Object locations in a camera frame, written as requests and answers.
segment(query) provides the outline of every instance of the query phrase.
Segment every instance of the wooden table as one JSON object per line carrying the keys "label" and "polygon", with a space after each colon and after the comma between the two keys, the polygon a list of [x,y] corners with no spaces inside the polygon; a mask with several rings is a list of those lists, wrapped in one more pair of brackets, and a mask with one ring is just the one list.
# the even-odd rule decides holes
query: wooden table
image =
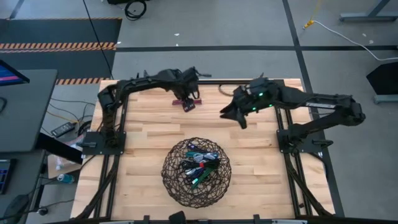
{"label": "wooden table", "polygon": [[[300,79],[284,81],[287,86],[302,90]],[[102,81],[100,89],[115,82]],[[235,88],[223,87],[227,92]],[[184,113],[181,106],[172,106],[173,93],[160,88],[130,95],[126,149],[119,163],[112,220],[142,220],[144,215],[150,215],[151,220],[168,220],[169,215],[181,210],[187,219],[253,219],[254,214],[261,218],[293,218],[287,172],[275,133],[275,110],[250,114],[246,117],[248,128],[241,129],[237,122],[219,118],[220,109],[230,103],[231,97],[219,93],[217,85],[200,85],[200,94],[203,104],[189,113]],[[310,121],[308,108],[293,110],[292,117],[295,123]],[[96,130],[100,122],[97,103],[91,129]],[[231,160],[228,191],[220,201],[206,208],[181,206],[168,195],[160,176],[171,148],[192,137],[217,142]],[[308,154],[301,156],[308,188],[333,213],[323,164]],[[78,215],[97,191],[102,162],[103,156],[96,156],[81,171],[71,217]],[[301,191],[297,192],[302,202]],[[101,215],[105,214],[107,200],[106,192]]]}

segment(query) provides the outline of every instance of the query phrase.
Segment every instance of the wire mesh basket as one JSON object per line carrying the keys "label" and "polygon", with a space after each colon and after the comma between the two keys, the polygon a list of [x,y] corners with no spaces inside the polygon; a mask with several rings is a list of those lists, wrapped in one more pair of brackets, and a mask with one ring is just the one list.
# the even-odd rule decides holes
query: wire mesh basket
{"label": "wire mesh basket", "polygon": [[[193,189],[192,179],[185,173],[182,161],[188,151],[217,152],[220,164]],[[180,141],[167,154],[162,169],[163,184],[169,195],[186,207],[203,208],[216,203],[228,189],[231,165],[224,150],[208,139],[191,138]]]}

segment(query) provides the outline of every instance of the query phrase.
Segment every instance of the gray floor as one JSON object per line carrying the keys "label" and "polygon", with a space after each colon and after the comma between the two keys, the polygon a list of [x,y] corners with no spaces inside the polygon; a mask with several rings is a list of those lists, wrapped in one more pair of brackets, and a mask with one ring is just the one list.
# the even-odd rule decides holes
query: gray floor
{"label": "gray floor", "polygon": [[[0,18],[11,14],[16,1],[0,3]],[[106,1],[86,1],[92,17],[123,16],[123,5],[119,8]],[[324,0],[315,19],[362,44],[398,45],[398,22],[339,22],[340,13],[366,11],[375,2]],[[316,0],[289,0],[289,4],[302,46],[351,45],[317,24],[302,30]],[[389,3],[385,10],[398,11],[398,1]],[[25,0],[16,18],[54,17],[86,17],[82,1]],[[151,0],[141,20],[123,20],[119,41],[119,47],[293,44],[282,1],[278,0]],[[366,80],[366,75],[381,63],[365,51],[303,54],[315,92],[352,94],[367,115],[360,126],[325,131],[326,138],[335,142],[330,154],[345,215],[398,220],[398,154],[394,141],[398,105],[374,105],[374,92]],[[375,54],[398,57],[397,51]],[[144,69],[153,74],[164,68],[183,70],[191,66],[212,73],[213,78],[254,78],[262,72],[272,78],[302,78],[294,51],[121,52],[116,54],[113,73],[120,79]],[[53,97],[94,102],[97,89],[97,85],[57,86]],[[78,103],[54,105],[80,116],[84,107]],[[68,116],[56,110],[51,112]],[[62,123],[46,116],[44,128],[51,130]],[[46,187],[42,204],[73,198],[73,186]],[[65,220],[71,207],[71,203],[59,205],[46,217],[31,214],[28,223]]]}

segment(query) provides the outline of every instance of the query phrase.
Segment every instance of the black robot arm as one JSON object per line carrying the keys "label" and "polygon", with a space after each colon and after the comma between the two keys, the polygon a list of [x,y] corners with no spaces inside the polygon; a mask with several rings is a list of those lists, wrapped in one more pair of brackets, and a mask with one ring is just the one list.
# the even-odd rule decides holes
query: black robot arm
{"label": "black robot arm", "polygon": [[309,134],[339,124],[356,126],[365,119],[361,105],[348,95],[305,93],[299,89],[281,86],[268,78],[253,79],[250,84],[234,90],[232,102],[222,109],[221,118],[232,119],[246,128],[244,116],[271,106],[292,110],[301,106],[334,110],[327,116],[306,124],[289,126],[289,142],[296,144]]}
{"label": "black robot arm", "polygon": [[176,69],[166,69],[157,75],[148,76],[144,72],[144,77],[131,80],[121,80],[116,84],[107,86],[98,93],[98,101],[103,112],[101,132],[105,135],[107,147],[117,147],[117,132],[115,130],[116,111],[124,100],[137,91],[148,90],[151,88],[163,88],[165,91],[172,90],[175,97],[182,101],[183,109],[188,112],[195,108],[194,99],[200,97],[198,89],[198,77],[210,77],[198,73],[195,67],[181,72]]}

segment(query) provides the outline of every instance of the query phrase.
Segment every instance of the computer monitor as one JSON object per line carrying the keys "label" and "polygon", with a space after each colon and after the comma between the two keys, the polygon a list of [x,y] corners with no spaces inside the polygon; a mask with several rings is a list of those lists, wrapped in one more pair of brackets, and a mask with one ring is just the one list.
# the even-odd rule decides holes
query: computer monitor
{"label": "computer monitor", "polygon": [[29,83],[29,79],[0,60],[0,86]]}

